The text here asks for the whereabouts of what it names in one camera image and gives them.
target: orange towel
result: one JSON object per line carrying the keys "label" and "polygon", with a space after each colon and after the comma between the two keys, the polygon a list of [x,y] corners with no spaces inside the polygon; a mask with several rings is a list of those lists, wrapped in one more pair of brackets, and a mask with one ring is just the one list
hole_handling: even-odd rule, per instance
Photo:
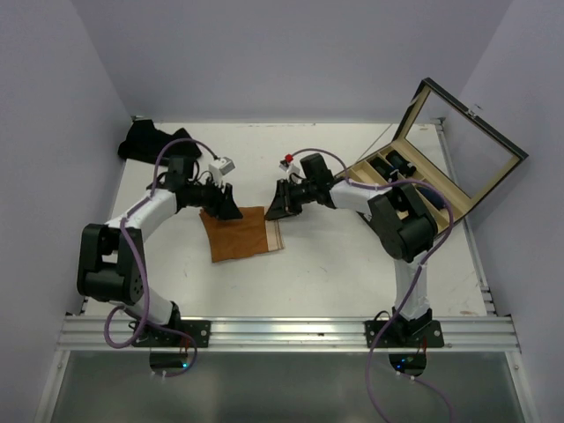
{"label": "orange towel", "polygon": [[230,258],[246,258],[284,248],[278,222],[264,220],[268,209],[242,207],[243,219],[217,220],[205,211],[200,219],[210,240],[213,263]]}

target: wooden box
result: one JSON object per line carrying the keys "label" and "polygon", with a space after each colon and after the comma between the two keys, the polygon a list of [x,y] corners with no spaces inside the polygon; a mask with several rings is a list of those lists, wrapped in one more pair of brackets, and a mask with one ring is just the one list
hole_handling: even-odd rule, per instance
{"label": "wooden box", "polygon": [[[434,108],[432,113],[435,113],[435,116],[437,114],[446,116],[445,123],[453,123],[453,137],[456,137],[456,134],[458,134],[464,138],[462,143],[457,142],[454,144],[456,145],[457,161],[463,163],[461,168],[465,173],[470,172],[471,174],[475,172],[476,174],[475,178],[466,178],[470,181],[469,184],[472,185],[469,189],[467,187],[463,189],[461,186],[458,186],[446,175],[446,168],[443,167],[443,172],[439,168],[440,166],[437,166],[418,146],[410,142],[410,134],[413,133],[412,128],[420,126],[416,123],[416,119],[428,101],[430,94],[434,94],[434,97],[436,97],[431,101]],[[469,137],[468,134],[470,132],[468,130],[461,132],[459,129],[461,126],[470,127],[476,134]],[[452,140],[449,140],[449,134],[447,133],[447,143],[450,141]],[[382,175],[382,172],[376,171],[376,167],[371,165],[371,163],[375,163],[374,158],[379,158],[391,166],[387,156],[394,151],[401,154],[406,161],[411,162],[416,168],[416,170],[411,168],[410,172],[412,174],[409,177],[432,184],[450,201],[456,223],[490,194],[528,156],[526,152],[509,141],[430,78],[421,81],[417,92],[405,111],[393,140],[383,148],[349,167],[349,177],[357,182],[386,184],[387,181],[384,179],[386,174]],[[457,171],[457,164],[459,163],[454,164],[455,172]],[[399,175],[396,176],[398,179],[405,179],[408,176],[407,174],[401,174],[399,171],[398,173]],[[436,205],[436,201],[429,201],[428,192],[427,195],[422,194],[421,191],[418,192],[429,211],[433,214],[440,234],[447,228],[449,223],[447,210],[444,207],[441,208],[440,204]],[[370,225],[368,218],[363,218]]]}

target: white wall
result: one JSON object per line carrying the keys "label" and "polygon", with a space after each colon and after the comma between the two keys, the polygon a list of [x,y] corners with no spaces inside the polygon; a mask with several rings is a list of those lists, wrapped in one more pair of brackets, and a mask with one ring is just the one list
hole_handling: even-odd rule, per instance
{"label": "white wall", "polygon": [[510,0],[72,0],[131,115],[399,121],[459,94]]}
{"label": "white wall", "polygon": [[[515,319],[545,422],[564,412],[563,45],[561,0],[515,0],[461,95],[530,154],[471,223],[498,311]],[[456,142],[449,119],[446,133]]]}
{"label": "white wall", "polygon": [[2,2],[0,58],[0,410],[25,423],[79,304],[81,229],[108,216],[130,122],[67,0]]}

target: white table surface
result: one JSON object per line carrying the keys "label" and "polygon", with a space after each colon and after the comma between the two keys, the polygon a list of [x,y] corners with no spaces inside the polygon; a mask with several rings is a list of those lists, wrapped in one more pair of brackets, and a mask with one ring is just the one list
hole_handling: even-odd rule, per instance
{"label": "white table surface", "polygon": [[[226,176],[238,206],[269,205],[278,162],[303,147],[321,147],[351,165],[387,127],[372,123],[162,123],[172,133],[184,127],[219,156],[234,160]],[[387,144],[393,125],[371,151]],[[442,158],[433,125],[411,135],[418,147]],[[210,155],[200,159],[207,168]],[[332,171],[339,165],[326,159]],[[152,166],[128,160],[112,216],[142,197]],[[378,237],[353,211],[308,204],[295,218],[280,220],[286,248],[242,260],[212,263],[198,216],[187,208],[165,222],[145,244],[150,285],[176,302],[183,315],[339,317],[390,310],[396,296],[392,259]],[[486,315],[466,235],[457,226],[428,263],[428,296],[435,316]],[[87,315],[105,315],[111,306],[90,300]]]}

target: aluminum base frame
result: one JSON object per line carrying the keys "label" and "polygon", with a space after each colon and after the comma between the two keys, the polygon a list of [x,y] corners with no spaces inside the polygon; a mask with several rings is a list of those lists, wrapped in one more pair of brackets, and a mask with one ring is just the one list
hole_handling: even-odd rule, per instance
{"label": "aluminum base frame", "polygon": [[[183,317],[197,320],[203,317]],[[209,347],[202,352],[264,353],[366,353],[364,322],[370,317],[205,317],[211,322]],[[513,322],[509,317],[439,318],[445,347],[437,352],[519,351]],[[60,351],[146,352],[144,348],[113,350],[102,334],[105,317],[66,317],[58,341]],[[131,318],[116,317],[112,337],[116,342],[131,336]],[[377,353],[409,352],[408,348],[379,348]],[[177,348],[153,348],[155,352]]]}

